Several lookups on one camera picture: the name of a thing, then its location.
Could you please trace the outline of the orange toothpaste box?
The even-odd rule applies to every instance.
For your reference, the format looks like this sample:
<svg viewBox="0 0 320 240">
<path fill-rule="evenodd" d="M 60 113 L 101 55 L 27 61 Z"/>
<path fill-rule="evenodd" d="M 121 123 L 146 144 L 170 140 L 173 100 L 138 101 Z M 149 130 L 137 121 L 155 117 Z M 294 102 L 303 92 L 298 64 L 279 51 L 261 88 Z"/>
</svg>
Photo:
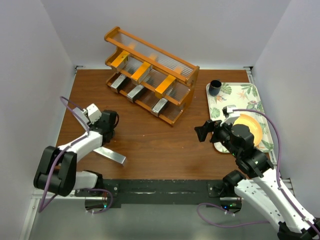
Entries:
<svg viewBox="0 0 320 240">
<path fill-rule="evenodd" d="M 176 78 L 168 75 L 154 90 L 155 96 L 159 99 L 166 95 L 168 89 L 176 82 Z"/>
<path fill-rule="evenodd" d="M 148 62 L 143 62 L 141 66 L 131 75 L 132 82 L 135 85 L 139 85 L 144 78 L 152 70 L 153 66 Z"/>
<path fill-rule="evenodd" d="M 117 73 L 123 69 L 129 59 L 130 53 L 123 50 L 110 64 Z"/>
</svg>

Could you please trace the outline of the aluminium frame rail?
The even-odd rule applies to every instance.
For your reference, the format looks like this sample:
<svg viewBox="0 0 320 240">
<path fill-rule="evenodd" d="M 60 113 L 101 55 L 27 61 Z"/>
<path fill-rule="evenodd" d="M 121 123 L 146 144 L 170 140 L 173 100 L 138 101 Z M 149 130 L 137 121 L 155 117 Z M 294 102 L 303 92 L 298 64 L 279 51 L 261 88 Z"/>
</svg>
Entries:
<svg viewBox="0 0 320 240">
<path fill-rule="evenodd" d="M 76 193 L 79 193 L 80 190 L 72 190 L 68 196 L 57 196 L 54 200 L 74 200 L 76 199 Z M 22 230 L 19 236 L 19 240 L 29 240 L 31 231 L 38 214 L 38 208 L 43 196 L 43 190 L 34 189 L 31 195 L 30 204 L 27 210 L 26 217 L 22 226 Z M 53 193 L 48 193 L 46 200 L 49 200 L 53 196 Z"/>
</svg>

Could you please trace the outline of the dark blue cup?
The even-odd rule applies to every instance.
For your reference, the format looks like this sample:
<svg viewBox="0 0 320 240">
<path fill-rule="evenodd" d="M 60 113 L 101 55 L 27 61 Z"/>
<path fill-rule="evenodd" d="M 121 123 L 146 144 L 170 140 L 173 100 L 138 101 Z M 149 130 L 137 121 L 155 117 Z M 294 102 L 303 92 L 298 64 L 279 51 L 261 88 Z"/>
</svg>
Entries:
<svg viewBox="0 0 320 240">
<path fill-rule="evenodd" d="M 222 83 L 219 79 L 214 79 L 210 82 L 208 92 L 211 96 L 217 96 L 220 92 Z"/>
</svg>

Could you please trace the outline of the grey toothpaste box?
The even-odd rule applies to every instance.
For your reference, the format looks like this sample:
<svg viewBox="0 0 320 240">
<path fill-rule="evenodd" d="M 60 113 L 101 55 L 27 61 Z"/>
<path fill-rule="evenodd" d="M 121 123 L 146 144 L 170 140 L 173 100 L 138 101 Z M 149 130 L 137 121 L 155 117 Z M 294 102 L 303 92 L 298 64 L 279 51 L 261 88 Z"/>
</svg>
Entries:
<svg viewBox="0 0 320 240">
<path fill-rule="evenodd" d="M 86 126 L 85 125 L 87 125 L 88 124 L 88 122 L 89 122 L 89 120 L 88 120 L 88 118 L 86 117 L 86 115 L 83 113 L 83 111 L 81 110 L 81 109 L 79 109 L 79 108 L 74 108 L 73 109 L 73 112 L 76 114 L 76 119 L 77 119 L 77 121 L 81 124 L 81 126 L 83 127 L 83 128 L 86 128 Z"/>
</svg>

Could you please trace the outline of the floral patterned serving tray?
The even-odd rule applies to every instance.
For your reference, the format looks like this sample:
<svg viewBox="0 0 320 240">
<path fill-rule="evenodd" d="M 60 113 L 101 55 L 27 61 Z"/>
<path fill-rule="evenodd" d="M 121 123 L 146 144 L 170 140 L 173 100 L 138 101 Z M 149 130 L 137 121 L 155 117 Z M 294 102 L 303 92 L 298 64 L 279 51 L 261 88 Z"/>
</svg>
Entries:
<svg viewBox="0 0 320 240">
<path fill-rule="evenodd" d="M 239 109 L 264 112 L 258 90 L 252 83 L 223 82 L 216 96 L 210 95 L 209 87 L 210 84 L 207 84 L 206 94 L 210 119 L 213 121 L 224 120 L 222 109 L 229 105 L 235 105 Z M 244 111 L 243 114 L 254 118 L 262 129 L 262 140 L 257 148 L 264 153 L 271 152 L 274 149 L 274 143 L 267 119 L 255 112 Z"/>
</svg>

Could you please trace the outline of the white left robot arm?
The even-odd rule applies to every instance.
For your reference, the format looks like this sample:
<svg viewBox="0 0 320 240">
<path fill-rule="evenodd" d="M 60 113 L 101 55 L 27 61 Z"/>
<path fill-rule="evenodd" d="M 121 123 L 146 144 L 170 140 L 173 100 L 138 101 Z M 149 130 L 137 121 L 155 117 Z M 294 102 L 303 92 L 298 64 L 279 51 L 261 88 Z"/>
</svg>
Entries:
<svg viewBox="0 0 320 240">
<path fill-rule="evenodd" d="M 92 151 L 109 143 L 115 134 L 119 115 L 104 110 L 91 124 L 88 132 L 74 141 L 44 149 L 33 179 L 33 186 L 45 192 L 67 196 L 73 190 L 94 189 L 102 185 L 102 175 L 97 172 L 77 171 L 77 163 Z"/>
</svg>

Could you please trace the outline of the chrome silver toothpaste box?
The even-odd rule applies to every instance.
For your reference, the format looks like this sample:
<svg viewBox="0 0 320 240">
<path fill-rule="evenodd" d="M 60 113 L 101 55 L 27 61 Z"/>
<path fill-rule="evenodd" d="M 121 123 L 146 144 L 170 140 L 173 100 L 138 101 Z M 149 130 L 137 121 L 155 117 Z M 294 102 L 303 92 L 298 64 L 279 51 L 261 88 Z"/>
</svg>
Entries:
<svg viewBox="0 0 320 240">
<path fill-rule="evenodd" d="M 165 109 L 165 106 L 167 105 L 168 100 L 166 98 L 161 98 L 152 108 L 151 113 L 158 117 L 161 112 Z"/>
</svg>

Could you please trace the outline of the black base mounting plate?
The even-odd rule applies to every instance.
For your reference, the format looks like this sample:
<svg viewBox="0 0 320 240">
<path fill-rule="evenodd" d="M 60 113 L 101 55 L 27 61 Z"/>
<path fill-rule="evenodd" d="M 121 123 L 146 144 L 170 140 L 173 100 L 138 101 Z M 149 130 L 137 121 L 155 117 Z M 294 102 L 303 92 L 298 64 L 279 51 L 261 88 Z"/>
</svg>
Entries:
<svg viewBox="0 0 320 240">
<path fill-rule="evenodd" d="M 85 198 L 87 210 L 101 210 L 111 204 L 120 208 L 127 204 L 198 205 L 210 203 L 237 212 L 243 200 L 227 189 L 222 180 L 155 180 L 104 179 L 103 189 L 111 192 L 76 190 L 76 197 Z"/>
</svg>

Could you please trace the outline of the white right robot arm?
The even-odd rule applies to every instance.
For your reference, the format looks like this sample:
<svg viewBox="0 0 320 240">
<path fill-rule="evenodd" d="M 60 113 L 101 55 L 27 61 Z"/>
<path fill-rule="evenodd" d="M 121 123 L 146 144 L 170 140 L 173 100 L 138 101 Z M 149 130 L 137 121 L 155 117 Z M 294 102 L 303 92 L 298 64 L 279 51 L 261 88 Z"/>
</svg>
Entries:
<svg viewBox="0 0 320 240">
<path fill-rule="evenodd" d="M 280 240 L 311 240 L 320 235 L 320 220 L 309 213 L 282 182 L 266 154 L 254 146 L 254 135 L 243 124 L 207 120 L 194 128 L 204 142 L 221 143 L 238 166 L 223 179 L 224 191 L 246 200 L 277 230 Z"/>
</svg>

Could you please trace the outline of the orange wooden three-tier shelf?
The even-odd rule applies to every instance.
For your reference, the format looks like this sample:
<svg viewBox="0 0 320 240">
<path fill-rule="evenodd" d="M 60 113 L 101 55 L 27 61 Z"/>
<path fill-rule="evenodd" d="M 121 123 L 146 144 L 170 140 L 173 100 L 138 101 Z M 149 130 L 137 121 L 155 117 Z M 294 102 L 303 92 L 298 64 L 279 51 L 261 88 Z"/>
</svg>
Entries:
<svg viewBox="0 0 320 240">
<path fill-rule="evenodd" d="M 106 33 L 104 40 L 116 47 L 115 52 L 105 60 L 105 65 L 112 70 L 112 75 L 106 80 L 106 85 L 111 89 L 111 84 L 120 74 L 127 76 L 126 85 L 117 93 L 125 96 L 126 99 L 127 94 L 135 86 L 143 85 L 147 88 L 146 92 L 132 103 L 144 108 L 149 113 L 151 113 L 151 108 L 161 99 L 155 96 L 155 88 L 169 75 L 176 78 L 176 82 L 162 97 L 168 100 L 167 105 L 158 117 L 155 116 L 173 126 L 193 100 L 200 71 L 199 66 L 193 65 L 142 38 L 124 31 L 119 26 Z M 111 62 L 122 51 L 129 52 L 130 56 L 123 69 L 116 72 L 112 69 Z M 140 84 L 136 85 L 133 83 L 131 76 L 143 62 L 150 63 L 152 70 Z"/>
</svg>

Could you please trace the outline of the black toothpaste box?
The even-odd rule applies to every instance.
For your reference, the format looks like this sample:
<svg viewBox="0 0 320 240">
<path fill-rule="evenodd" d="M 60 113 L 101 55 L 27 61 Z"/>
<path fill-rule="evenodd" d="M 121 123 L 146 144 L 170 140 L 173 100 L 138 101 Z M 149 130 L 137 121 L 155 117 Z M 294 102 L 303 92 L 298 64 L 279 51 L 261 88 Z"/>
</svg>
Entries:
<svg viewBox="0 0 320 240">
<path fill-rule="evenodd" d="M 136 100 L 138 100 L 145 92 L 147 88 L 141 84 L 136 85 L 127 95 L 126 98 L 134 103 Z"/>
</svg>

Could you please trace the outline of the yellow round plate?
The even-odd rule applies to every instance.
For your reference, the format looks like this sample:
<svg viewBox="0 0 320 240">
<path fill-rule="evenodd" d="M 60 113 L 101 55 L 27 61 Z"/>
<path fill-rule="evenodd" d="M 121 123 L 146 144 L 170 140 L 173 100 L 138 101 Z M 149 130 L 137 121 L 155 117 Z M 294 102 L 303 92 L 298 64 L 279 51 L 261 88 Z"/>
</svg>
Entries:
<svg viewBox="0 0 320 240">
<path fill-rule="evenodd" d="M 255 147 L 257 147 L 262 141 L 263 130 L 258 121 L 253 117 L 246 114 L 240 114 L 240 117 L 237 120 L 235 120 L 234 125 L 244 125 L 249 128 L 249 131 L 254 136 L 253 143 Z"/>
</svg>

